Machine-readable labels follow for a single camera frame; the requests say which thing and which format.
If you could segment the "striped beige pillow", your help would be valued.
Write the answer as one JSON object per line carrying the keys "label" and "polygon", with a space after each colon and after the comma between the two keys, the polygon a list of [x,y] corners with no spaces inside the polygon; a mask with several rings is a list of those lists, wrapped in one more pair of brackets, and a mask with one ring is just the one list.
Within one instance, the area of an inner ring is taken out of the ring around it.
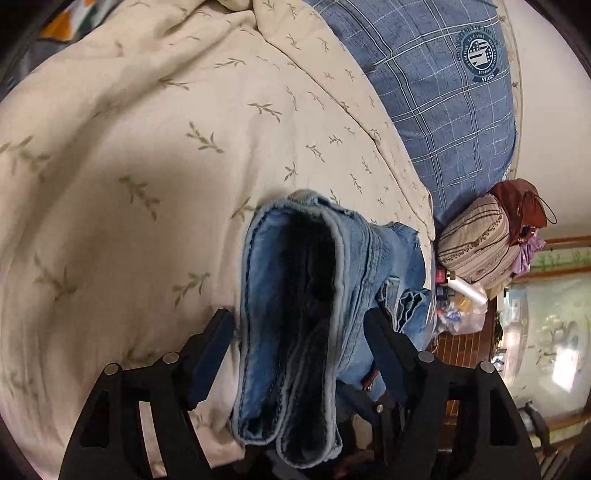
{"label": "striped beige pillow", "polygon": [[485,290],[511,274],[520,247],[509,242],[509,220],[494,195],[476,199],[440,235],[441,265]]}

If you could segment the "blue denim jeans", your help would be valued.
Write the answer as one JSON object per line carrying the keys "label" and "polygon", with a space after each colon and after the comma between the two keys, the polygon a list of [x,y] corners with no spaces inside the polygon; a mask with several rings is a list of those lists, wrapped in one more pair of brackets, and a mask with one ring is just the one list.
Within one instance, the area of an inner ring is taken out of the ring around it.
{"label": "blue denim jeans", "polygon": [[419,234],[374,225],[315,191],[264,205],[242,256],[238,396],[233,435],[276,445],[298,469],[335,458],[337,386],[377,399],[386,384],[363,334],[381,308],[393,329],[426,347],[435,323]]}

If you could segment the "brown wicker nightstand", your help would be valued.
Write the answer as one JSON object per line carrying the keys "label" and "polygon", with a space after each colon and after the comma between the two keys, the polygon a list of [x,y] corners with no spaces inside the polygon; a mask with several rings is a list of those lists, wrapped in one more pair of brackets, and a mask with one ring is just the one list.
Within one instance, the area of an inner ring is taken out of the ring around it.
{"label": "brown wicker nightstand", "polygon": [[[474,368],[478,363],[489,360],[494,346],[496,313],[497,301],[490,300],[485,323],[480,332],[466,335],[442,333],[430,343],[428,350],[446,364],[467,368]],[[439,437],[441,450],[450,450],[453,446],[459,407],[459,401],[448,398]]]}

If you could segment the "blue plaid pillow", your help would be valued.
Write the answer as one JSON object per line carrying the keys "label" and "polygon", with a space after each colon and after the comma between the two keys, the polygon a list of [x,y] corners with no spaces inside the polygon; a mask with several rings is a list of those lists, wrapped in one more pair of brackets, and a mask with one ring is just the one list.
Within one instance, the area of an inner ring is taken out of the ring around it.
{"label": "blue plaid pillow", "polygon": [[512,79],[492,1],[314,1],[397,128],[443,229],[507,173]]}

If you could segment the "purple cloth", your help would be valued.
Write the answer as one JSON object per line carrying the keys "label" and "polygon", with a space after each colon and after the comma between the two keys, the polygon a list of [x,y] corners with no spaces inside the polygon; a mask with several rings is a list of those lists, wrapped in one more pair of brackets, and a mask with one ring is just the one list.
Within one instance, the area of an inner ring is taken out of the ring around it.
{"label": "purple cloth", "polygon": [[515,259],[511,272],[513,277],[520,277],[530,271],[531,263],[535,255],[544,249],[546,241],[537,234],[529,238],[520,246],[520,252]]}

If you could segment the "dark red bag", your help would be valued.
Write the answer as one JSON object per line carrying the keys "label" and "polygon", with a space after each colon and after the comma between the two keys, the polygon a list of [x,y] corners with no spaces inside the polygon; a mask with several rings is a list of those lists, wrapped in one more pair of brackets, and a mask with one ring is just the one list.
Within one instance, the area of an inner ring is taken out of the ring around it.
{"label": "dark red bag", "polygon": [[496,197],[506,213],[511,246],[526,243],[538,230],[549,223],[557,223],[554,211],[537,188],[525,179],[501,181],[489,193]]}

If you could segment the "clear plastic bag of items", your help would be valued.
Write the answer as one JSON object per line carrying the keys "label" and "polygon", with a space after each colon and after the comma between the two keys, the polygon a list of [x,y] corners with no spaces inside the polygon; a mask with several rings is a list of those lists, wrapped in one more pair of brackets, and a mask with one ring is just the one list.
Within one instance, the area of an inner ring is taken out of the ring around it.
{"label": "clear plastic bag of items", "polygon": [[436,289],[436,333],[468,335],[480,332],[486,320],[486,305],[473,303],[469,298],[446,286],[447,278],[455,272],[447,271],[445,281]]}

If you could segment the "cream leaf-print quilt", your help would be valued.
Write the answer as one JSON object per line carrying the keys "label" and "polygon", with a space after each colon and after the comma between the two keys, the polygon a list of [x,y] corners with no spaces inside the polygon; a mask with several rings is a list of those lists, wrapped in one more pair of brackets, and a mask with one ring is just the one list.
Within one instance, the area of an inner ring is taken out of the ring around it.
{"label": "cream leaf-print quilt", "polygon": [[125,1],[3,100],[1,416],[40,477],[106,364],[238,306],[252,213],[298,189],[431,249],[398,131],[301,1]]}

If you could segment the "white bottle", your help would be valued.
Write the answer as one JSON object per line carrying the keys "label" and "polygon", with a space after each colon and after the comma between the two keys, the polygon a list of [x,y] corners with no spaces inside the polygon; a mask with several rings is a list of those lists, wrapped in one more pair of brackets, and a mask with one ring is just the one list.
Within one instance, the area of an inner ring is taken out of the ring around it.
{"label": "white bottle", "polygon": [[486,305],[488,297],[485,290],[478,284],[469,284],[464,279],[451,274],[447,278],[446,286],[451,290],[464,295],[473,303],[478,305]]}

